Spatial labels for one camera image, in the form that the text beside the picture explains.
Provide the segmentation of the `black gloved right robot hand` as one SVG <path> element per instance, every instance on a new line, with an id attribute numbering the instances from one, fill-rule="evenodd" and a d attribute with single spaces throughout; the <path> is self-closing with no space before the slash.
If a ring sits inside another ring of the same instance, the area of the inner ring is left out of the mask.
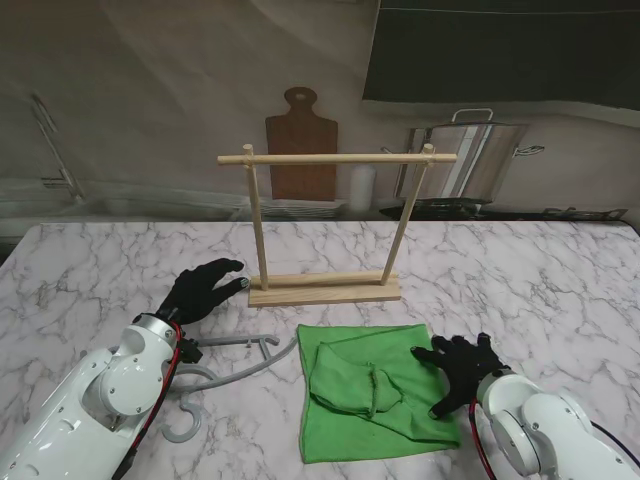
<path id="1" fill-rule="evenodd" d="M 413 346 L 410 351 L 421 364 L 440 369 L 448 381 L 448 393 L 429 412 L 436 420 L 469 405 L 487 376 L 510 370 L 494 352 L 491 337 L 485 332 L 478 334 L 475 344 L 460 335 L 450 339 L 433 336 L 431 344 L 433 350 Z"/>

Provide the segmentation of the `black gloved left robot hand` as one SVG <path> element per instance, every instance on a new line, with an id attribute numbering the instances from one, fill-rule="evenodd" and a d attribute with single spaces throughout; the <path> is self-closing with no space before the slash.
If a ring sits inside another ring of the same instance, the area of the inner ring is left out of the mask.
<path id="1" fill-rule="evenodd" d="M 193 270 L 184 270 L 155 315 L 176 325 L 188 325 L 207 317 L 216 307 L 249 285 L 249 279 L 238 277 L 217 287 L 227 274 L 241 272 L 244 264 L 220 258 Z"/>

